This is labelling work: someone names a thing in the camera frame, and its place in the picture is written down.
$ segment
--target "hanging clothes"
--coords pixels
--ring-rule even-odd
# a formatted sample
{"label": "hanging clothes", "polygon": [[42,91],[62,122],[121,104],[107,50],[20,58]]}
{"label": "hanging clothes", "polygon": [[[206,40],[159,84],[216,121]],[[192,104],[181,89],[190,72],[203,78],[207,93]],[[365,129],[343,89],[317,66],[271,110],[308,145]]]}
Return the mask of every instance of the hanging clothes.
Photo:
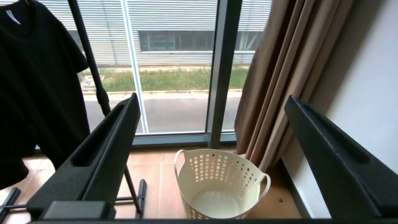
{"label": "hanging clothes", "polygon": [[35,145],[58,168],[90,129],[77,77],[86,58],[43,4],[0,7],[0,67],[2,189],[26,177]]}

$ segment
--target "brown curtain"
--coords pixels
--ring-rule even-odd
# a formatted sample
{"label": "brown curtain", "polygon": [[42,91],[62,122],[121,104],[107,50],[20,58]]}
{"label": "brown curtain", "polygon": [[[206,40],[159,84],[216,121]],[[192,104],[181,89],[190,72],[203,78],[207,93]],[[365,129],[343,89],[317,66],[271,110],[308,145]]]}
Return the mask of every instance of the brown curtain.
{"label": "brown curtain", "polygon": [[253,56],[235,120],[237,153],[265,171],[292,130],[285,102],[308,100],[354,0],[277,0]]}

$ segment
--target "wooden floor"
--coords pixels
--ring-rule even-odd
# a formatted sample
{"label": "wooden floor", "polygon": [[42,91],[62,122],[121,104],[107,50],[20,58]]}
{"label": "wooden floor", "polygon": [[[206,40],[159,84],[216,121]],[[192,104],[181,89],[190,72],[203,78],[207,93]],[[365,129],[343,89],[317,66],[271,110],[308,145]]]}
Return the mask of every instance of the wooden floor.
{"label": "wooden floor", "polygon": [[[127,166],[133,184],[138,191],[139,181],[147,182],[144,218],[185,218],[180,192],[175,179],[173,159],[176,151],[132,152]],[[178,164],[183,164],[180,156]],[[23,204],[54,173],[52,163],[44,157],[24,160],[30,172],[26,179],[0,191],[0,202],[4,201],[13,187],[22,190],[17,204]],[[279,171],[271,169],[272,186],[269,193],[259,202],[248,218],[300,218],[292,196],[283,183]],[[130,196],[126,180],[123,179],[119,197]],[[134,218],[135,208],[131,202],[117,203],[116,218]],[[5,223],[27,223],[30,215],[25,210],[13,210]]]}

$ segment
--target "black baseboard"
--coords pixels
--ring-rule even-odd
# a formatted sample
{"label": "black baseboard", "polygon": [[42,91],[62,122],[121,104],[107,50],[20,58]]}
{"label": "black baseboard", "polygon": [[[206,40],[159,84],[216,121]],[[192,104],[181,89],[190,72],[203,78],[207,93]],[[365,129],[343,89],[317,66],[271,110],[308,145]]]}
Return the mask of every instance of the black baseboard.
{"label": "black baseboard", "polygon": [[286,166],[283,163],[282,159],[276,164],[276,166],[280,170],[280,174],[284,182],[286,183],[287,188],[289,189],[290,193],[292,194],[292,198],[294,203],[296,204],[297,210],[300,213],[302,218],[311,218],[310,214],[308,213],[307,208],[305,207],[303,200],[300,197],[299,192],[296,189],[296,186],[293,183],[292,178],[290,177],[289,173],[287,172]]}

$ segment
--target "white wall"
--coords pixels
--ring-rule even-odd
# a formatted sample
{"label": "white wall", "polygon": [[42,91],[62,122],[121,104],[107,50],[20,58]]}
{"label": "white wall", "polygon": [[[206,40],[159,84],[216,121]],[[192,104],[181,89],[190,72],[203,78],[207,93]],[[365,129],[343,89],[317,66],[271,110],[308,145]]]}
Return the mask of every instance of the white wall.
{"label": "white wall", "polygon": [[[398,173],[398,1],[357,1],[311,104]],[[294,138],[283,156],[313,218],[330,217]]]}

